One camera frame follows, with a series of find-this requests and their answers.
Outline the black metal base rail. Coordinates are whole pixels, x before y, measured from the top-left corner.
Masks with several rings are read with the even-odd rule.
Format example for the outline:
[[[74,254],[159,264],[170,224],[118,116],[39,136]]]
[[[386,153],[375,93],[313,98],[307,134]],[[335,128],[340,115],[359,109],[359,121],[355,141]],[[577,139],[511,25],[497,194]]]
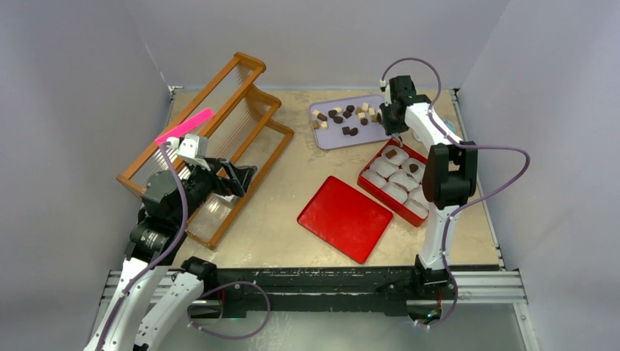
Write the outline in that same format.
[[[204,292],[224,285],[196,305],[217,306],[226,318],[250,311],[376,312],[421,318],[457,303],[524,303],[521,275],[493,265],[453,265],[423,274],[414,266],[324,268],[212,268]]]

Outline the red chocolate box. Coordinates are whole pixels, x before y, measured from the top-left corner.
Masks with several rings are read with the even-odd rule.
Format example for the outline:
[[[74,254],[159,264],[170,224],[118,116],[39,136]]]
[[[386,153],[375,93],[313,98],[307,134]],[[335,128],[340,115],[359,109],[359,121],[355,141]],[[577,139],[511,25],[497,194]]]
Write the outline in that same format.
[[[386,159],[385,153],[392,149],[398,155]],[[418,165],[419,170],[411,174],[410,164]],[[425,166],[424,156],[389,140],[360,171],[358,185],[406,222],[419,227],[429,215],[429,204],[423,199],[421,184]]]

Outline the brown square chocolate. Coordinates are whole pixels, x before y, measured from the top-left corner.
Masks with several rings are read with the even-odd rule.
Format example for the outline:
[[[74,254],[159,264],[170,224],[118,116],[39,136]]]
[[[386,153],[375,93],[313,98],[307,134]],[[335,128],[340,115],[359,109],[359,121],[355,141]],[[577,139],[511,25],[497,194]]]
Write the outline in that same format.
[[[392,150],[389,150],[388,152],[386,152],[386,153],[385,153],[385,155],[384,155],[384,157],[385,157],[386,159],[392,159],[392,158],[394,158],[394,157],[395,157],[395,156],[397,156],[397,155],[398,155],[398,152],[397,152],[396,150],[393,150],[393,149],[392,149]]]

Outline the lavender plastic tray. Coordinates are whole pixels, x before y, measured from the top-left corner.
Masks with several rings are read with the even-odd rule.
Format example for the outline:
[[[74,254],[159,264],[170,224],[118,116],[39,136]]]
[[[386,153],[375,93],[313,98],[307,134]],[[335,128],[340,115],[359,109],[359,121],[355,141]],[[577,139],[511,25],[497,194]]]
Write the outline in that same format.
[[[375,112],[378,112],[379,105],[383,102],[384,97],[381,94],[367,94],[311,103],[308,107],[311,121],[317,121],[319,124],[322,123],[322,121],[317,118],[318,113],[325,115],[328,119],[326,121],[326,128],[318,127],[317,129],[313,129],[316,144],[323,150],[331,150],[388,140],[390,137],[385,134],[383,127],[373,122],[368,112],[365,112],[366,118],[368,119],[366,125],[360,123],[358,114],[355,112],[357,107],[362,107],[365,103],[368,107],[373,108]],[[337,124],[328,116],[329,110],[334,110],[336,107],[345,110],[349,105],[354,107],[352,116],[343,118],[341,124]],[[358,134],[349,136],[351,128],[358,128]]]

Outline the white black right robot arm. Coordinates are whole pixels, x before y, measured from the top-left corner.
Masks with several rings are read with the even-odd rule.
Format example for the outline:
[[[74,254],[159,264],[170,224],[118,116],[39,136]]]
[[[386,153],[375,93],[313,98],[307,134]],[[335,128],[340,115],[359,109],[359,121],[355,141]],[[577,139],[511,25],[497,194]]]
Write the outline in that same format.
[[[451,132],[437,115],[434,103],[418,94],[408,75],[382,79],[379,89],[384,102],[379,106],[385,134],[396,136],[408,130],[417,133],[428,151],[422,190],[429,202],[429,218],[423,248],[415,265],[421,270],[412,275],[414,294],[427,298],[439,288],[437,274],[447,271],[454,230],[455,212],[466,205],[476,190],[477,151],[467,150],[465,142]]]

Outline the red box lid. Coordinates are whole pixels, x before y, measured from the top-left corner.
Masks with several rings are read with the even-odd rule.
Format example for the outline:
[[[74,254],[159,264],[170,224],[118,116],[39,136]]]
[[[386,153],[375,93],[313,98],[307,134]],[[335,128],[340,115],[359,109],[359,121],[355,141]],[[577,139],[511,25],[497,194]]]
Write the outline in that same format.
[[[393,213],[330,175],[297,217],[297,223],[356,263],[364,264]]]

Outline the pink flat box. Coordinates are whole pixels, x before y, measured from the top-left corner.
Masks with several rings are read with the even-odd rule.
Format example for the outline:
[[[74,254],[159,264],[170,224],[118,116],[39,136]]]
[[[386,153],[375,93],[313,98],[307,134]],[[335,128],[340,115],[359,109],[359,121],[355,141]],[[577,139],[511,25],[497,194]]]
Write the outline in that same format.
[[[188,119],[168,130],[167,132],[163,132],[154,140],[154,142],[157,146],[160,146],[161,144],[167,142],[170,138],[181,138],[184,135],[193,131],[194,129],[198,128],[199,125],[209,121],[213,116],[213,111],[210,108],[206,108],[195,114],[194,116],[189,117]]]

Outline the white blue oval package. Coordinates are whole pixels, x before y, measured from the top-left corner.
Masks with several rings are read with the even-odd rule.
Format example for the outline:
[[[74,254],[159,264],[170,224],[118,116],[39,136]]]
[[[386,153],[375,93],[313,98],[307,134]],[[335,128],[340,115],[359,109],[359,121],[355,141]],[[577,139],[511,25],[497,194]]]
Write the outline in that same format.
[[[444,125],[445,125],[445,126],[446,126],[446,127],[447,127],[447,128],[448,128],[451,132],[452,132],[452,133],[455,133],[455,134],[456,134],[456,133],[458,132],[457,128],[455,127],[455,125],[454,125],[454,124],[453,124],[450,120],[443,119],[443,122],[444,122]],[[413,138],[414,138],[417,142],[419,142],[419,143],[421,143],[421,142],[422,142],[422,140],[421,140],[421,138],[419,137],[419,135],[418,135],[418,134],[416,134],[415,132],[413,132],[413,133],[412,133],[412,135],[413,135]]]

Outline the orange wooden shelf rack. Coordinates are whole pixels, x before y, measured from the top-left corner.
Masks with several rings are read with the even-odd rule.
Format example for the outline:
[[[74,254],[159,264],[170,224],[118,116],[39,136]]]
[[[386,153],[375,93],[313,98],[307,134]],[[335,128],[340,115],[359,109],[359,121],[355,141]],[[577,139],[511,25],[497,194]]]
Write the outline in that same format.
[[[181,87],[170,89],[170,115],[165,129],[209,107],[213,118],[194,130],[208,138],[208,156],[228,159],[238,167],[257,166],[247,195],[234,203],[210,195],[190,216],[187,235],[207,249],[218,246],[295,134],[273,118],[281,100],[255,85],[265,70],[262,60],[237,52],[193,98],[185,95]]]

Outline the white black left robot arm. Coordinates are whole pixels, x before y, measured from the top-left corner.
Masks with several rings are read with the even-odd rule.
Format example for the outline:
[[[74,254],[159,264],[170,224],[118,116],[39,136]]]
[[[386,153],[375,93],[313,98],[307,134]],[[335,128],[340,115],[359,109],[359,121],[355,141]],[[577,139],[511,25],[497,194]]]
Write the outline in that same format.
[[[243,197],[257,167],[202,158],[189,171],[185,179],[171,170],[148,179],[121,278],[86,350],[157,350],[191,302],[216,294],[216,266],[190,258],[164,295],[151,302],[186,238],[189,217],[209,195]]]

